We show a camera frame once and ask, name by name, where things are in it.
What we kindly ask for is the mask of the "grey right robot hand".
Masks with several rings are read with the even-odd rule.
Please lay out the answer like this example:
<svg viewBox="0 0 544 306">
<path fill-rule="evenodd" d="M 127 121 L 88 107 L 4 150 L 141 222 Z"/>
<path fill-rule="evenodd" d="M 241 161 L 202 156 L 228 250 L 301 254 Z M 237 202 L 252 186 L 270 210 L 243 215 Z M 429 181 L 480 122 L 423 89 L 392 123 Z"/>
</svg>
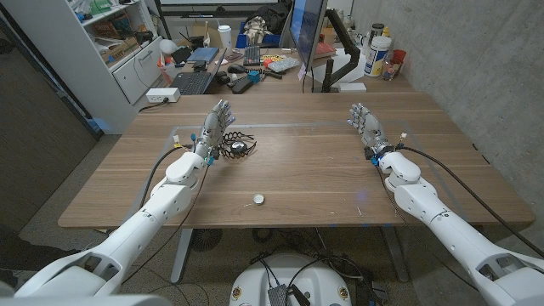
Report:
<svg viewBox="0 0 544 306">
<path fill-rule="evenodd" d="M 388 142 L 382 124 L 362 104 L 353 104 L 348 124 L 356 129 L 364 145 L 366 160 L 379 159 L 394 150 Z"/>
</svg>

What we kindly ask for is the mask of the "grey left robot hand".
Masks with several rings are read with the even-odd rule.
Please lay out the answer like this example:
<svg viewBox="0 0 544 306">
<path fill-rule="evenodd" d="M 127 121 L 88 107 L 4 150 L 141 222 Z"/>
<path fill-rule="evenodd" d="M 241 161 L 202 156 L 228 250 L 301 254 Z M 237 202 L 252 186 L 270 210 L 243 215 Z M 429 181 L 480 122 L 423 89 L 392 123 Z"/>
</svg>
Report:
<svg viewBox="0 0 544 306">
<path fill-rule="evenodd" d="M 207 114 L 196 138 L 194 152 L 206 159 L 222 141 L 226 128 L 235 121 L 228 100 L 221 99 Z"/>
</svg>

